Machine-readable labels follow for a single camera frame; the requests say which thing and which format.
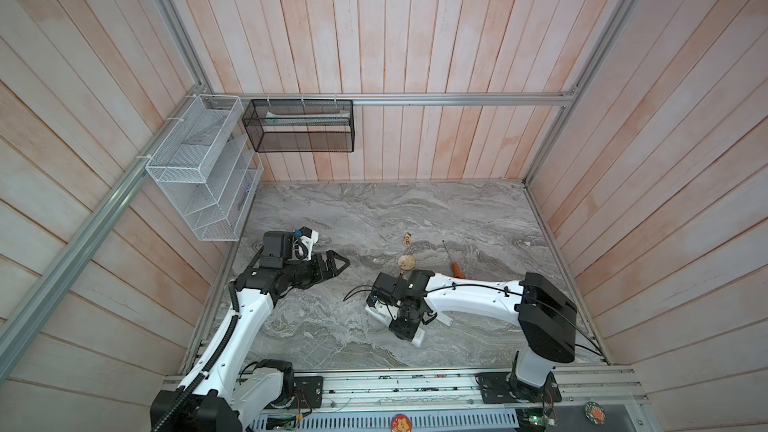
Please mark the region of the white remote control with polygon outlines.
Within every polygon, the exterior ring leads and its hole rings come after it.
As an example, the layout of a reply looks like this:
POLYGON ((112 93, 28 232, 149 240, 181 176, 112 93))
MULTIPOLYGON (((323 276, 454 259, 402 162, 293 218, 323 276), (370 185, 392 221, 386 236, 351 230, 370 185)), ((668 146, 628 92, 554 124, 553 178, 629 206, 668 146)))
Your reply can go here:
POLYGON ((424 330, 424 329, 422 329, 422 328, 419 328, 419 329, 418 329, 418 330, 415 332, 415 334, 414 334, 414 337, 413 337, 413 339, 411 340, 411 344, 412 344, 413 346, 417 347, 417 348, 420 348, 420 347, 421 347, 421 345, 422 345, 422 343, 423 343, 423 340, 424 340, 424 338, 425 338, 425 330, 424 330))

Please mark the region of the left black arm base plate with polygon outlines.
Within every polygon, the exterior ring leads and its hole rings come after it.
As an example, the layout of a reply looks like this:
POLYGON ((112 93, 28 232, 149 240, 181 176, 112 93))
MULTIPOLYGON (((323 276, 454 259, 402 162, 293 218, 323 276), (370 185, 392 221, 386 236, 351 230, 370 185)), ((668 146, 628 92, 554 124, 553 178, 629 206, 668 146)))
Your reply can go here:
POLYGON ((320 408, 323 400, 323 385, 324 378, 322 376, 295 377, 293 392, 268 404, 266 409, 314 410, 320 408))

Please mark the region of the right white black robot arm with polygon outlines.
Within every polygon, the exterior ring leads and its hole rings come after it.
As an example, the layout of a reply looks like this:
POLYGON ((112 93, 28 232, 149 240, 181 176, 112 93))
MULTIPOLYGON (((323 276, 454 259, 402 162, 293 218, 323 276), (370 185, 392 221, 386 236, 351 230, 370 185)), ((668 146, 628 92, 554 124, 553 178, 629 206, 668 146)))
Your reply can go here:
POLYGON ((576 356, 577 307, 545 276, 487 282, 414 270, 409 278, 380 274, 366 298, 366 312, 397 338, 419 347, 422 326, 447 312, 501 320, 519 327, 527 345, 516 356, 513 379, 534 390, 544 387, 558 364, 576 356))

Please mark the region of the white battery cover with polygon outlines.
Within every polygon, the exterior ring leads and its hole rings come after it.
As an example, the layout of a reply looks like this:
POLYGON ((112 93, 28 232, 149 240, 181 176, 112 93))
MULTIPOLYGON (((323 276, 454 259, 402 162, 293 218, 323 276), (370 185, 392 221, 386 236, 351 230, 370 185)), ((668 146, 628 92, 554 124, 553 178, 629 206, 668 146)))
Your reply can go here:
POLYGON ((435 315, 436 315, 436 320, 438 322, 442 323, 443 325, 445 325, 447 327, 451 326, 453 320, 449 316, 447 316, 444 313, 440 313, 440 312, 436 312, 435 315))

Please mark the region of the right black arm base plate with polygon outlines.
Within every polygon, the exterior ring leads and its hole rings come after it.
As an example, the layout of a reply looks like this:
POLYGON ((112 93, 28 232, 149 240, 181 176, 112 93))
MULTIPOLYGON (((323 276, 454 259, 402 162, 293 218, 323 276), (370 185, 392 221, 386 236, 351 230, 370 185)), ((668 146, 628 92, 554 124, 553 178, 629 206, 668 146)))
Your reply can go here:
POLYGON ((478 373, 475 381, 484 404, 552 404, 562 401, 562 394, 552 372, 547 374, 541 387, 533 387, 518 380, 513 372, 478 373))

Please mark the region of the orange handled screwdriver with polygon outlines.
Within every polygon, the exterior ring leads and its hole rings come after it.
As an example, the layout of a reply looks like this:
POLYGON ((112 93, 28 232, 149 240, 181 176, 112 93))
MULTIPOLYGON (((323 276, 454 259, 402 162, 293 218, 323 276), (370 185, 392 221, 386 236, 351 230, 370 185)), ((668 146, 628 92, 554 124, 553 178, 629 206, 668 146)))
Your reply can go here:
POLYGON ((449 261, 450 261, 450 269, 451 269, 451 272, 452 272, 452 274, 453 274, 453 275, 454 275, 456 278, 459 278, 459 279, 465 279, 465 278, 466 278, 466 276, 465 276, 465 274, 463 273, 463 271, 462 271, 461 267, 459 266, 459 264, 458 264, 458 263, 457 263, 457 262, 456 262, 456 261, 453 259, 453 256, 451 255, 451 252, 450 252, 450 250, 449 250, 449 248, 448 248, 448 246, 447 246, 447 243, 446 243, 446 241, 445 241, 445 240, 442 240, 442 241, 441 241, 441 243, 442 243, 443 249, 444 249, 444 250, 445 250, 445 252, 446 252, 446 255, 447 255, 447 256, 448 256, 448 258, 449 258, 449 261))

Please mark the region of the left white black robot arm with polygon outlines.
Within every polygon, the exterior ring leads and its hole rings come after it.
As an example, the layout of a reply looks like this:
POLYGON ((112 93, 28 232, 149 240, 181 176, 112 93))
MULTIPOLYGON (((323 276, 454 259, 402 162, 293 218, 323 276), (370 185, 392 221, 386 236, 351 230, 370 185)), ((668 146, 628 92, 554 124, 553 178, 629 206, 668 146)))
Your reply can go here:
POLYGON ((264 359, 247 380, 244 361, 278 301, 345 271, 349 260, 316 253, 318 232, 269 231, 244 271, 228 285, 231 307, 212 341, 173 391, 162 390, 150 407, 154 431, 246 431, 270 405, 295 405, 291 363, 264 359))

